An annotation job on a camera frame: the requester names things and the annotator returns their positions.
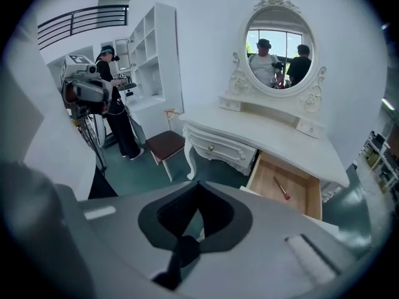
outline person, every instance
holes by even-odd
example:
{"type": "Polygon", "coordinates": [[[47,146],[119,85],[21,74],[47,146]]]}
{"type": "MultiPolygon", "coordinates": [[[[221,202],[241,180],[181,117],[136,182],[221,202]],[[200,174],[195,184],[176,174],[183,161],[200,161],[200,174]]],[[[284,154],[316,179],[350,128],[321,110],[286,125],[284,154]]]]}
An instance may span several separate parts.
{"type": "Polygon", "coordinates": [[[122,84],[122,80],[113,79],[109,66],[111,61],[115,61],[115,50],[111,45],[106,45],[101,48],[101,53],[96,60],[97,72],[103,80],[111,82],[113,86],[111,104],[105,117],[117,139],[120,153],[123,157],[128,156],[133,160],[142,155],[144,149],[139,149],[135,142],[129,117],[117,88],[118,85],[122,84]]]}
{"type": "Polygon", "coordinates": [[[269,54],[269,50],[272,48],[270,41],[267,39],[260,39],[257,44],[258,53],[253,54],[249,57],[249,66],[254,72],[254,75],[259,81],[268,87],[273,87],[272,78],[276,76],[277,84],[282,83],[281,70],[274,67],[278,62],[278,58],[275,55],[269,54]]]}
{"type": "Polygon", "coordinates": [[[294,57],[288,68],[287,75],[291,82],[291,87],[303,80],[309,71],[312,61],[309,59],[310,49],[307,45],[298,45],[298,57],[294,57]]]}

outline green floor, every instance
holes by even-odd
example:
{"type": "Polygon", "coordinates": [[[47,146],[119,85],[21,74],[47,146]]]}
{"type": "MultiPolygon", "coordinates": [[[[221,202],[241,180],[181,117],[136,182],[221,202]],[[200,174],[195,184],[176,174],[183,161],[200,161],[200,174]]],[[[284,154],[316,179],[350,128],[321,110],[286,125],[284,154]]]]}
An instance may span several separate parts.
{"type": "MultiPolygon", "coordinates": [[[[184,152],[179,152],[168,160],[173,182],[170,182],[163,165],[155,164],[147,149],[134,161],[123,158],[118,145],[104,148],[103,155],[107,162],[105,178],[119,196],[141,194],[188,181],[187,174],[190,172],[190,167],[184,152]]],[[[197,164],[195,181],[212,181],[236,188],[245,186],[248,182],[248,176],[244,176],[222,161],[208,161],[196,153],[195,161],[197,164]]]]}

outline white t-shirt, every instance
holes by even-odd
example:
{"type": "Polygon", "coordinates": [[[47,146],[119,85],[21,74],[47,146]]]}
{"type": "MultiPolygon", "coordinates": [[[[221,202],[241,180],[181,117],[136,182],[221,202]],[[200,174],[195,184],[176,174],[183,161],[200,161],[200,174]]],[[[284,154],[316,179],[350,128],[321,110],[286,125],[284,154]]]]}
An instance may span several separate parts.
{"type": "Polygon", "coordinates": [[[265,57],[260,57],[259,54],[255,54],[249,58],[249,66],[257,79],[269,87],[272,78],[275,77],[274,74],[280,72],[279,69],[275,69],[272,66],[272,63],[278,61],[277,57],[271,54],[265,57]]]}

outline staircase railing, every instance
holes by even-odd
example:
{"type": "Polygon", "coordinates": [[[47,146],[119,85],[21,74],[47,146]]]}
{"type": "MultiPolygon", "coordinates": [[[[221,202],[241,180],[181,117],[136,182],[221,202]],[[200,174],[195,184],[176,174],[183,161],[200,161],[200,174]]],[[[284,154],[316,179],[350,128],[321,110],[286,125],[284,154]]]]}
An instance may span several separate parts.
{"type": "Polygon", "coordinates": [[[127,25],[128,5],[95,6],[68,12],[37,28],[40,50],[66,37],[102,27],[127,25]]]}

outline window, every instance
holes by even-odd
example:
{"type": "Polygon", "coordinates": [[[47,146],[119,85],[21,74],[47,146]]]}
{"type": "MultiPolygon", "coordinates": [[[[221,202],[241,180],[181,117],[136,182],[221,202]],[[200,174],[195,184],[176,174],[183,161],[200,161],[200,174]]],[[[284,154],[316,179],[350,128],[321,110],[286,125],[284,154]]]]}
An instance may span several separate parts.
{"type": "Polygon", "coordinates": [[[249,30],[247,35],[247,53],[253,54],[257,52],[256,44],[259,39],[267,39],[272,45],[271,54],[284,58],[281,60],[286,66],[284,74],[288,71],[289,63],[285,57],[294,58],[298,56],[297,47],[302,44],[302,34],[291,33],[287,31],[273,30],[249,30]]]}

